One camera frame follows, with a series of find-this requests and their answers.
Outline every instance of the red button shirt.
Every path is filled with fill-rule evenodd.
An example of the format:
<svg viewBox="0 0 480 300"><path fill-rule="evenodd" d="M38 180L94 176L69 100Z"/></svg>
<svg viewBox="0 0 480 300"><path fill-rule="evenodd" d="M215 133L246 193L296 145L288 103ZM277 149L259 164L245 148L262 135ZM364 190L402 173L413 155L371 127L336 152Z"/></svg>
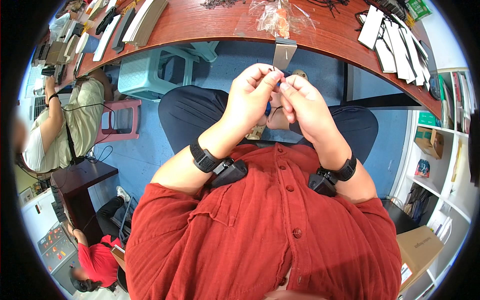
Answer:
<svg viewBox="0 0 480 300"><path fill-rule="evenodd" d="M113 242L110 240L111 236L106 235L102 237L101 242L108 243L112 247L113 245L121 246L119 238ZM88 277L93 281L101 281L104 288L117 281L119 263L110 253L110 248L104 244L98 243L87 247L78 243L78 262L85 269Z"/></svg>
<svg viewBox="0 0 480 300"><path fill-rule="evenodd" d="M307 187L307 146L242 145L248 175L198 199L148 184L126 247L132 299L263 299L285 284L328 299L395 299L401 258L378 198L354 205Z"/></svg>

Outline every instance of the pink stool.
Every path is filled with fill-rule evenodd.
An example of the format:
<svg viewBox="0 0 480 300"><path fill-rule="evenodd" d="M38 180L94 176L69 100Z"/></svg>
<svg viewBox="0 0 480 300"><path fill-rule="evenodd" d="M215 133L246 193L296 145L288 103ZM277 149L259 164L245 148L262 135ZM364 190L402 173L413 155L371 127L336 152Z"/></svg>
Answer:
<svg viewBox="0 0 480 300"><path fill-rule="evenodd" d="M95 139L95 144L115 142L121 140L138 139L138 119L139 119L139 106L142 104L141 100L125 99L122 101L108 101L103 103L106 107L103 108L102 114L108 112L108 129L102 129L102 122L100 121L100 128L98 129L98 135ZM118 133L116 129L112 127L112 110L120 110L132 108L133 109L133 121L132 132L130 133Z"/></svg>

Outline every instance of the clear plastic wrap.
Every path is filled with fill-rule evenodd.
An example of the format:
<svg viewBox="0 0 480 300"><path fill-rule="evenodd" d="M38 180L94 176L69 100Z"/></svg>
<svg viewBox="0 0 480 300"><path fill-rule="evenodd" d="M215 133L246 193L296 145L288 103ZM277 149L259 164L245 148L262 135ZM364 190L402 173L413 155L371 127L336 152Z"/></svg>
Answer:
<svg viewBox="0 0 480 300"><path fill-rule="evenodd" d="M274 37L290 38L290 32L300 34L302 29L318 24L288 0L252 1L249 15L257 17L257 30L267 31Z"/></svg>

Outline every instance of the paper tag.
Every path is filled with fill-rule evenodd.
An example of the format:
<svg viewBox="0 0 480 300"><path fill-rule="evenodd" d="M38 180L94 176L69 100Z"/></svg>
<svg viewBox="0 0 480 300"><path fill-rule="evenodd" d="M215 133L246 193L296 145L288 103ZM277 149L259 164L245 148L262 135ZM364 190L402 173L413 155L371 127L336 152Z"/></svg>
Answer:
<svg viewBox="0 0 480 300"><path fill-rule="evenodd" d="M412 271L410 271L407 264L403 264L400 272L402 273L402 283L401 284L403 284L410 276L412 276Z"/></svg>

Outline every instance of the dark pants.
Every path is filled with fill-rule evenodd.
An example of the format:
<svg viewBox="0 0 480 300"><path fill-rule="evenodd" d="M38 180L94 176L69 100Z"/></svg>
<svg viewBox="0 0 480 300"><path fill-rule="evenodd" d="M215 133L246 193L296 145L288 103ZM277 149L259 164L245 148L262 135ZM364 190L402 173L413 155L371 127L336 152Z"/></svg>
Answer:
<svg viewBox="0 0 480 300"><path fill-rule="evenodd" d="M166 93L158 105L158 116L173 153L190 145L206 129L220 120L227 106L228 93L194 85L175 88ZM352 152L364 163L378 132L378 122L367 108L330 106L333 120L350 145ZM301 134L298 122L290 129ZM305 138L298 144L311 146Z"/></svg>
<svg viewBox="0 0 480 300"><path fill-rule="evenodd" d="M124 200L120 196L113 197L110 201L105 203L97 212L96 219L98 225L103 232L103 235L111 235L111 241L119 236L120 228L113 223L112 218L117 210L122 207Z"/></svg>

